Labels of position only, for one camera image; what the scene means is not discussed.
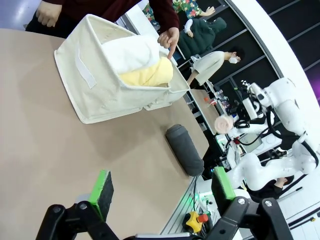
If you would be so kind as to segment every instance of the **white towel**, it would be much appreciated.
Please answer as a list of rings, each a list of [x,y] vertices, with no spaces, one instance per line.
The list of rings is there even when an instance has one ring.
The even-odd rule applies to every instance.
[[[159,57],[159,44],[152,36],[122,37],[102,44],[102,50],[118,74],[155,65]]]

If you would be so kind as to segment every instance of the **black hair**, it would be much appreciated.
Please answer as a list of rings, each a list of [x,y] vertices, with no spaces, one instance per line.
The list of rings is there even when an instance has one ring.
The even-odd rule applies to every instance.
[[[293,182],[293,180],[295,179],[295,176],[286,176],[285,179],[286,179],[287,181],[285,182],[284,185],[289,185],[290,183]]]
[[[241,47],[239,47],[239,46],[234,46],[234,47],[232,47],[228,52],[229,52],[229,53],[234,53],[234,52],[236,52],[236,55],[237,55],[238,57],[240,57],[241,60],[245,59],[245,56],[246,56],[246,53],[245,53],[244,49],[241,48]]]

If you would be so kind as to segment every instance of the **fabric storage basket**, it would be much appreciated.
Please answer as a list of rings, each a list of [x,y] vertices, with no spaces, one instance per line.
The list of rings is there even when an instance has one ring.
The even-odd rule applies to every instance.
[[[170,86],[127,85],[112,69],[101,45],[133,35],[123,27],[89,14],[54,52],[63,85],[84,124],[136,113],[171,89]]]
[[[170,89],[159,96],[154,102],[145,106],[144,109],[151,111],[170,106],[173,102],[179,100],[187,91],[190,90],[187,81],[180,73],[179,69],[173,66],[173,78],[169,83]]]

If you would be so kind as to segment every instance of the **screw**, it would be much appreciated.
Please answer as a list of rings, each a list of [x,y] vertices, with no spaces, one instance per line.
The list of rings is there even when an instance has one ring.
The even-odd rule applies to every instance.
[[[246,201],[243,198],[238,199],[238,203],[243,205],[246,203]]]
[[[271,206],[272,206],[272,202],[270,202],[270,201],[265,201],[264,204],[265,204],[267,207],[271,207]]]
[[[82,203],[81,205],[80,205],[80,209],[81,210],[85,210],[87,208],[87,205],[85,205],[84,203]]]
[[[55,206],[55,207],[53,208],[53,211],[54,211],[55,213],[60,212],[60,210],[61,210],[61,208],[58,207],[58,206]]]

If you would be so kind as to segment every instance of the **floor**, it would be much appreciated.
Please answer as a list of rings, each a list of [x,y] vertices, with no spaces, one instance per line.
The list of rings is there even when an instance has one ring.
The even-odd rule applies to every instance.
[[[25,30],[41,0],[0,0],[0,28]]]

